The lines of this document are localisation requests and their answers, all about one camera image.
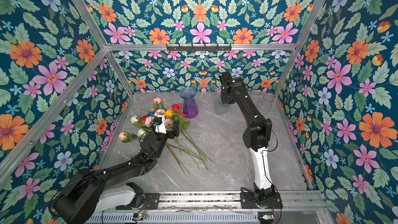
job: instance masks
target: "light blue flower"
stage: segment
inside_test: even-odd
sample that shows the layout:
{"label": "light blue flower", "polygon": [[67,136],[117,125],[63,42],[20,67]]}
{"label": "light blue flower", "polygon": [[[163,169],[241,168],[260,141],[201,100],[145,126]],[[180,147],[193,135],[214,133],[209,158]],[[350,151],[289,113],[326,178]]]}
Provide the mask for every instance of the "light blue flower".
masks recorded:
{"label": "light blue flower", "polygon": [[374,107],[372,107],[372,103],[369,103],[369,106],[365,106],[366,112],[373,113],[373,110],[375,110]]}
{"label": "light blue flower", "polygon": [[19,110],[17,109],[18,105],[15,105],[15,106],[7,105],[7,107],[9,109],[6,111],[6,113],[11,113],[12,115],[14,115],[15,112],[19,112]]}
{"label": "light blue flower", "polygon": [[17,87],[17,85],[14,85],[14,88],[10,88],[11,92],[14,92],[14,95],[17,95],[18,93],[21,93],[22,87]]}
{"label": "light blue flower", "polygon": [[381,37],[381,39],[383,39],[382,42],[385,42],[385,41],[390,42],[391,41],[390,37],[393,37],[393,36],[394,36],[394,34],[390,34],[390,31],[387,31],[386,35]]}

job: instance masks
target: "blue flower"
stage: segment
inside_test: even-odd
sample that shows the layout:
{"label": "blue flower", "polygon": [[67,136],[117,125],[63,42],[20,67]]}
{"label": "blue flower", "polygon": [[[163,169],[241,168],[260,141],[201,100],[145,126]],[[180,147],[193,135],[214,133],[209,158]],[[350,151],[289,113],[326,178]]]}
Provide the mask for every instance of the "blue flower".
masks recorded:
{"label": "blue flower", "polygon": [[373,22],[371,21],[371,25],[369,25],[368,28],[370,28],[371,30],[373,30],[374,28],[377,28],[376,22],[377,22],[377,20],[375,20]]}
{"label": "blue flower", "polygon": [[373,113],[373,110],[375,110],[375,108],[372,107],[372,103],[369,103],[369,106],[365,106],[365,108],[366,108],[366,112]]}
{"label": "blue flower", "polygon": [[37,209],[36,214],[33,216],[33,218],[39,219],[40,216],[43,214],[42,211],[43,211],[43,209],[41,209],[41,210]]}
{"label": "blue flower", "polygon": [[397,194],[397,192],[392,190],[391,186],[390,187],[386,187],[386,190],[387,190],[387,194],[390,194],[391,197],[394,197],[394,195]]}
{"label": "blue flower", "polygon": [[7,105],[7,107],[9,108],[6,113],[11,113],[12,115],[14,115],[15,112],[19,112],[19,110],[17,109],[18,105],[12,106],[12,105]]}
{"label": "blue flower", "polygon": [[390,42],[391,41],[390,37],[393,37],[393,36],[394,36],[394,34],[390,35],[390,31],[387,31],[386,35],[381,37],[381,39],[383,39],[382,42],[385,42],[385,41]]}
{"label": "blue flower", "polygon": [[36,165],[37,165],[37,168],[38,169],[41,169],[41,168],[43,168],[43,165],[45,164],[46,162],[43,162],[43,159],[42,160],[40,160],[40,162],[37,162],[36,163]]}
{"label": "blue flower", "polygon": [[2,20],[1,22],[4,23],[3,28],[4,28],[4,29],[5,29],[5,28],[8,29],[8,31],[11,31],[11,29],[14,28],[14,26],[11,26],[11,22],[10,22],[10,21],[5,22],[4,20]]}
{"label": "blue flower", "polygon": [[10,88],[11,92],[14,92],[14,95],[17,95],[18,93],[21,93],[22,87],[17,87],[17,85],[14,85],[14,88]]}

